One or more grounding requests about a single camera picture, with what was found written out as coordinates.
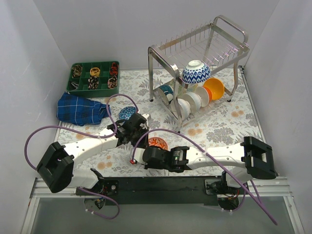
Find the red diamond patterned bowl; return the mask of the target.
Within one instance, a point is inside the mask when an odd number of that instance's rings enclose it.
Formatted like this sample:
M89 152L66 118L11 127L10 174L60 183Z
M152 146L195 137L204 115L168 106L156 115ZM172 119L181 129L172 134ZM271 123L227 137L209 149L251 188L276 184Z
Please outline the red diamond patterned bowl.
M137 112L137 109L135 106L127 106L121 109L121 111L118 114L118 117L120 120L128 120L134 113Z

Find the orange white patterned bowl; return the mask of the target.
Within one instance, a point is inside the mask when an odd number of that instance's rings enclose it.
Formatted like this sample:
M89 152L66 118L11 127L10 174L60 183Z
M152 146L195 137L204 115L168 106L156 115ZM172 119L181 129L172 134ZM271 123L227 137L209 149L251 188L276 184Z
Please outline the orange white patterned bowl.
M149 138L148 143L150 146L157 146L161 149L168 150L167 142L160 137L151 137Z

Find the blue white patterned bowl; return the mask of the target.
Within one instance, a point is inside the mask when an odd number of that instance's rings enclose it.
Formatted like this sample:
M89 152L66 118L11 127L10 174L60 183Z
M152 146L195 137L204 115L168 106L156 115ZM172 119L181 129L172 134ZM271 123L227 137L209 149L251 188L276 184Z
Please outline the blue white patterned bowl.
M205 82L211 77L211 70L200 60L191 60L182 72L182 80L188 84Z

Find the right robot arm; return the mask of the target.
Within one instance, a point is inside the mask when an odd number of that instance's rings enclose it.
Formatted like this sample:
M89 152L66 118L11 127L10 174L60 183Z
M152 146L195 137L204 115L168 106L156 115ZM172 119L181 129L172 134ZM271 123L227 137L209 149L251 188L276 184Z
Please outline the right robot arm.
M227 194L237 190L240 183L254 178L276 178L272 147L252 136L244 137L242 143L209 148L205 152L197 147L174 147L168 151L151 146L142 153L140 163L146 169L165 169L174 173L210 166L231 166L232 169L224 172L220 182L222 191Z

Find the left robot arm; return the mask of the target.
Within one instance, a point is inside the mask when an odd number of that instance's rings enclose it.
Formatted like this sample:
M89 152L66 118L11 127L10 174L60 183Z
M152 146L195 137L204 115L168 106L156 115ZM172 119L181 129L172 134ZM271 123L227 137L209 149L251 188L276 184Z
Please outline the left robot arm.
M95 137L60 145L52 143L37 166L37 172L52 193L68 186L82 187L93 195L104 189L104 177L96 169L78 169L77 165L109 149L130 143L132 146L149 130L149 114L134 113L123 124L111 124Z

